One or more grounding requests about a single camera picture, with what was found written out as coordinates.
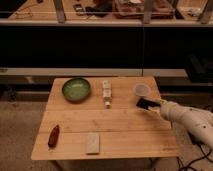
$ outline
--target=shelf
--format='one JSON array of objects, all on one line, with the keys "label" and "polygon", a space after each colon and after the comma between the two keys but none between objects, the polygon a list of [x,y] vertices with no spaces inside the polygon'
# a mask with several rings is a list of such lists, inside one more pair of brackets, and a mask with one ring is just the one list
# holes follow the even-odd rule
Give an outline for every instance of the shelf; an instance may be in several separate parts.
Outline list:
[{"label": "shelf", "polygon": [[[170,0],[175,14],[172,19],[151,19],[152,1],[144,2],[144,15],[138,19],[121,19],[118,12],[109,12],[104,17],[96,15],[76,15],[73,5],[81,3],[85,8],[94,7],[92,0],[27,0],[9,18],[1,18],[0,25],[36,25],[36,26],[100,26],[100,27],[212,27],[211,15],[213,3],[210,0]],[[189,11],[199,11],[199,16],[190,16]]]}]

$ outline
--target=cable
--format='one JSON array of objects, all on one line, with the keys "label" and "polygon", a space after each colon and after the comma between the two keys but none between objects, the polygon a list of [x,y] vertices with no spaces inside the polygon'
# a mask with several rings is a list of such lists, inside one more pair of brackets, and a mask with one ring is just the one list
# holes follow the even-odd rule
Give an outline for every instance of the cable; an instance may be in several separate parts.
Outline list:
[{"label": "cable", "polygon": [[[203,153],[203,155],[205,156],[206,154],[205,154],[205,152],[203,151],[203,148],[202,148],[202,146],[198,146],[199,148],[200,148],[200,150],[201,150],[201,152]],[[210,162],[210,163],[213,163],[213,160],[212,159],[210,159],[208,156],[206,156],[206,159]]]},{"label": "cable", "polygon": [[192,161],[189,162],[186,166],[183,166],[183,162],[182,162],[182,161],[180,160],[180,158],[178,157],[178,158],[177,158],[177,159],[178,159],[178,165],[180,166],[180,163],[179,163],[179,162],[181,162],[181,164],[182,164],[182,167],[181,167],[181,168],[179,167],[178,171],[187,171],[188,169],[197,171],[195,168],[191,167],[191,165],[192,165],[193,163],[195,163],[195,162],[197,162],[197,161],[200,161],[200,160],[203,160],[203,159],[207,159],[208,161],[210,161],[211,163],[213,163],[213,161],[208,157],[208,156],[211,154],[212,150],[210,149],[209,152],[208,152],[207,154],[205,154],[204,151],[203,151],[203,149],[202,149],[202,147],[201,147],[201,145],[200,145],[200,144],[197,144],[197,146],[200,148],[201,152],[203,153],[203,156],[202,156],[202,157],[199,157],[199,158],[197,158],[197,159],[192,160]]},{"label": "cable", "polygon": [[14,14],[16,15],[16,19],[24,19],[24,18],[32,18],[33,17],[33,13],[31,11],[31,7],[34,7],[34,6],[37,6],[39,5],[39,3],[36,3],[36,4],[31,4],[31,5],[28,5],[24,8],[21,8],[19,10],[17,10]]}]

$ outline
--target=green bowl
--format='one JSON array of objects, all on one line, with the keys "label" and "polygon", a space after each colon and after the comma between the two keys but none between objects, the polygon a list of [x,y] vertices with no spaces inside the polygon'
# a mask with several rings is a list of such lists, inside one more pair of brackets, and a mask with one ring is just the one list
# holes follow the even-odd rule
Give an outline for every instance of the green bowl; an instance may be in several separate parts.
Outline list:
[{"label": "green bowl", "polygon": [[62,93],[71,102],[80,102],[88,97],[91,91],[90,83],[83,78],[72,78],[64,83]]}]

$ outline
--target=floor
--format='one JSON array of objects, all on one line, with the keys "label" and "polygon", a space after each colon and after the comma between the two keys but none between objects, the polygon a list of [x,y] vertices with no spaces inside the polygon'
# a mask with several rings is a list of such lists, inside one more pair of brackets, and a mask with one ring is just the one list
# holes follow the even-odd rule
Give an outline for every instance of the floor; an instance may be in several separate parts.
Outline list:
[{"label": "floor", "polygon": [[[0,100],[1,171],[57,170],[51,162],[30,159],[47,98],[48,92],[18,92],[12,96],[10,91],[2,92]],[[192,144],[183,126],[173,123],[173,130],[181,150],[180,159],[184,165],[202,156],[199,148]],[[149,159],[60,161],[60,164],[65,170],[70,171],[176,171],[179,168],[176,158],[163,158],[153,169],[144,169],[150,164]],[[213,164],[206,159],[192,166],[199,171],[213,170]]]}]

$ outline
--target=glass shelf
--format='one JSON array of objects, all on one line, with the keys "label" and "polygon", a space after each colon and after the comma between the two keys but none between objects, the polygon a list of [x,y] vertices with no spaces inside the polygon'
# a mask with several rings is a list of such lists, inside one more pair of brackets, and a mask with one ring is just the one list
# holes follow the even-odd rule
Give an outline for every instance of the glass shelf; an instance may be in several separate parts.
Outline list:
[{"label": "glass shelf", "polygon": [[[97,0],[14,0],[14,4],[10,1],[13,6],[4,3],[7,0],[1,1],[0,25],[213,25],[213,2],[210,0],[108,0],[102,3],[101,0],[99,3]],[[74,10],[76,4],[82,5],[83,12]]]}]

